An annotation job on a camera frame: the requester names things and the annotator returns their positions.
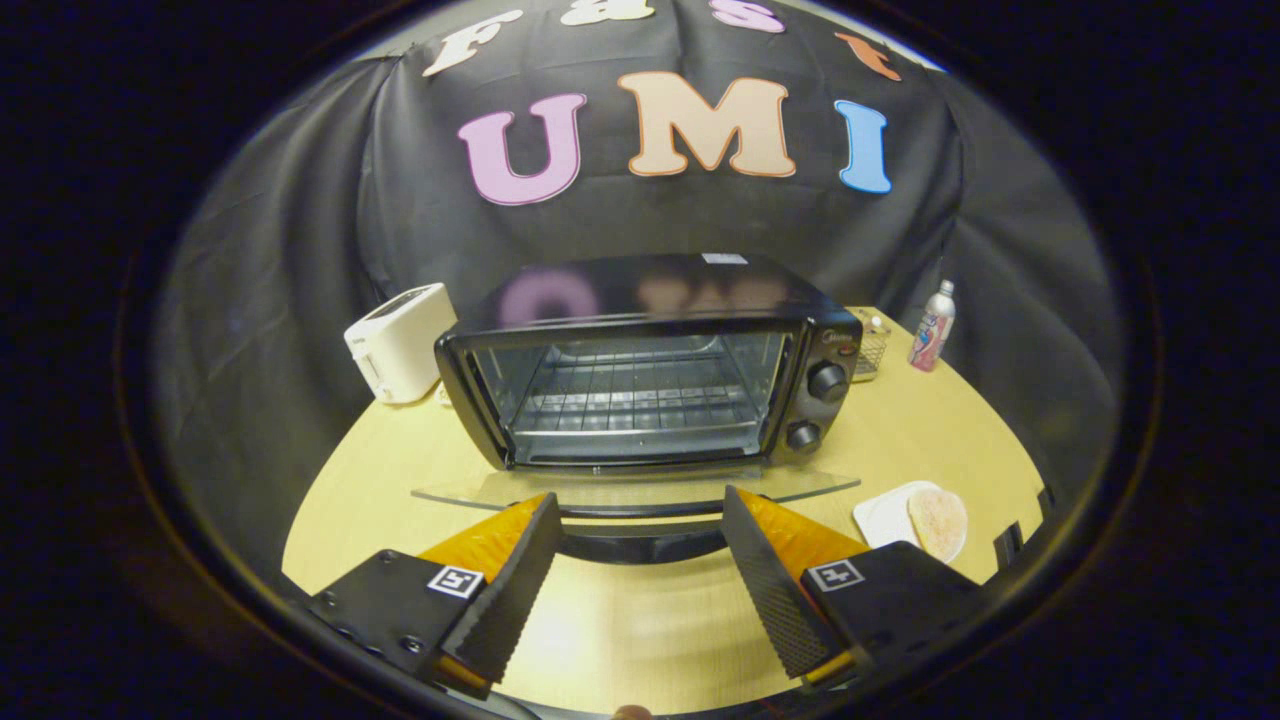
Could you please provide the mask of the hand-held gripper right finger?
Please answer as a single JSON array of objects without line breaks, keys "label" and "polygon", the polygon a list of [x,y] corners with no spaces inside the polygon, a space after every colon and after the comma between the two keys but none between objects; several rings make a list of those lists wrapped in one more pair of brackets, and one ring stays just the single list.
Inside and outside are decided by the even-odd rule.
[{"label": "hand-held gripper right finger", "polygon": [[873,550],[736,486],[722,536],[785,673],[810,691],[909,665],[980,610],[980,587],[924,550]]}]

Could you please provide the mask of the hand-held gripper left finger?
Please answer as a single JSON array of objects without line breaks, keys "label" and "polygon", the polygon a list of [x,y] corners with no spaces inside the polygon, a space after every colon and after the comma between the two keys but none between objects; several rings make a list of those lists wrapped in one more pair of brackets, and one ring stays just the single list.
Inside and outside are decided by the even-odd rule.
[{"label": "hand-held gripper left finger", "polygon": [[310,612],[419,682],[485,700],[562,539],[557,496],[538,495],[421,553],[375,552],[317,592]]}]

